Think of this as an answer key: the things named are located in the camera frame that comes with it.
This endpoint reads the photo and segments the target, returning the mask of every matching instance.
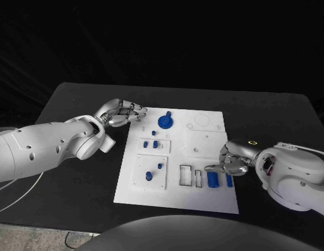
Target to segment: table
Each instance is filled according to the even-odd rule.
[[[91,115],[116,97],[146,107],[221,111],[229,139],[282,141],[324,151],[324,127],[310,100],[288,93],[62,83],[36,124]],[[67,159],[45,172],[26,197],[0,213],[0,223],[101,233],[151,216],[194,214],[255,224],[324,249],[324,216],[281,206],[263,190],[253,169],[234,178],[239,215],[113,203],[127,132],[129,125],[109,128],[116,140],[110,152],[97,151],[84,161]],[[0,208],[19,198],[36,179],[18,180],[0,192]]]

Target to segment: black backdrop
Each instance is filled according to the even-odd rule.
[[[62,82],[301,93],[324,106],[324,1],[164,7],[0,6],[0,109],[39,114]]]

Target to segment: robotic hand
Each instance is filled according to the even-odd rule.
[[[67,158],[84,160],[97,149],[107,153],[114,141],[106,134],[106,127],[120,127],[145,116],[146,108],[113,99],[93,116],[0,132],[0,182],[48,171]]]
[[[230,140],[220,151],[220,165],[207,166],[205,171],[240,176],[255,167],[270,197],[292,210],[312,209],[324,215],[324,161],[299,148],[307,149],[281,142],[266,148],[256,141]]]

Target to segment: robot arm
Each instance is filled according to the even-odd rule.
[[[285,143],[265,148],[256,141],[231,140],[220,152],[220,165],[207,166],[205,171],[240,176],[249,167],[285,207],[324,215],[324,161],[315,154]]]
[[[106,127],[120,127],[145,116],[146,108],[113,99],[93,116],[0,132],[0,182],[48,171],[67,158],[84,160],[97,149],[107,153],[114,141],[106,134]]]

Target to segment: white board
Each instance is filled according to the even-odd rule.
[[[162,129],[158,126],[158,118],[166,114],[166,111],[172,113],[174,125],[169,129]],[[149,149],[143,148],[145,140],[148,140]],[[152,149],[155,140],[159,142],[158,148],[164,144],[168,150],[165,148]],[[226,175],[218,174],[220,187],[210,188],[207,173],[203,169],[207,165],[218,164],[218,151],[226,141],[221,112],[148,108],[148,116],[142,122],[130,124],[114,202],[239,213],[234,187],[227,187]],[[149,169],[149,164],[146,164],[146,169],[140,169],[139,174],[135,175],[135,167],[139,166],[138,156],[140,155],[153,156],[151,157],[155,158],[153,162],[161,161],[156,160],[155,156],[165,158],[164,189],[159,187],[162,186],[161,180],[155,176],[152,176],[152,181],[145,181],[145,171]],[[179,185],[181,166],[191,166],[191,186]],[[201,177],[195,176],[195,171],[201,173]],[[156,174],[158,177],[162,177],[162,173],[156,172]],[[143,182],[146,186],[133,185],[139,182]]]

